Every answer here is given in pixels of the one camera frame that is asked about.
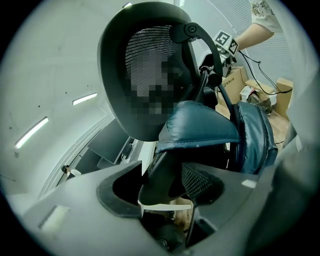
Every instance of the black bracket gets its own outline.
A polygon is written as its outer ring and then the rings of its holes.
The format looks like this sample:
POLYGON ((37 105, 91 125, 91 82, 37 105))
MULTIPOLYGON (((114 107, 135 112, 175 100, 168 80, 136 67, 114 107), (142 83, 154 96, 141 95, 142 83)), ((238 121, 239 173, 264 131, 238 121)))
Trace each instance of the black bracket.
POLYGON ((209 46, 212 53, 213 70, 221 77, 222 80, 223 68, 217 46, 210 35, 199 24, 190 22, 188 24, 175 25, 170 29, 169 34, 172 41, 177 44, 202 39, 209 46))

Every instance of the black knob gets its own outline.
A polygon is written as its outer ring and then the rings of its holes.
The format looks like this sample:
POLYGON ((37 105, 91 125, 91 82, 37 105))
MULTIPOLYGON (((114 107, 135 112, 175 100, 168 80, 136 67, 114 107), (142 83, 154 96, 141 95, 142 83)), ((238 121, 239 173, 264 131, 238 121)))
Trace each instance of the black knob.
POLYGON ((194 33, 197 31, 197 28, 195 26, 190 26, 189 27, 189 32, 194 33))

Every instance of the mesh visor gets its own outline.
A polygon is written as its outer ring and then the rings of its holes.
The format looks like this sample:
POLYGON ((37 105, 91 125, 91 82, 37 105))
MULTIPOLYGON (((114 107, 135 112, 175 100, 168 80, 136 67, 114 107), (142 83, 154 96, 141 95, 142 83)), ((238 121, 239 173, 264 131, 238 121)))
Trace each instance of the mesh visor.
POLYGON ((131 113, 144 123, 165 122, 188 85, 182 46, 171 40, 170 28, 142 29, 133 34, 125 49, 125 96, 131 113))

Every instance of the blue leather pad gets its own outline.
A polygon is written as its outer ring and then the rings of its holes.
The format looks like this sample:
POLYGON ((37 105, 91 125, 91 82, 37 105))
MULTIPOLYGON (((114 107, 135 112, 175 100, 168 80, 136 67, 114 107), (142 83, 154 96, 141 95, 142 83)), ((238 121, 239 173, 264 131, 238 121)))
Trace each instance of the blue leather pad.
POLYGON ((239 141, 238 130, 229 119, 200 103, 183 101, 163 126, 157 153, 239 141))
POLYGON ((242 101, 237 105, 245 131, 245 137, 242 138, 245 140, 245 148, 241 172, 257 174, 276 159, 278 149, 273 131, 267 115, 260 107, 242 101))

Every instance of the black mesh fabric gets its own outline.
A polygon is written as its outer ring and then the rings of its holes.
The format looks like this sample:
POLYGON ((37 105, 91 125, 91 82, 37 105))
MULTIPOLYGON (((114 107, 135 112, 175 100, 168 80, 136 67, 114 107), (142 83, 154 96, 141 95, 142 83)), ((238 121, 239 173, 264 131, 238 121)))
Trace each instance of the black mesh fabric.
POLYGON ((197 204, 214 202, 224 188, 218 177, 185 163, 182 165, 181 180, 186 194, 197 204))
POLYGON ((125 50, 126 97, 132 114, 148 123, 166 121, 184 90, 182 48, 171 40, 170 28, 142 29, 125 50))

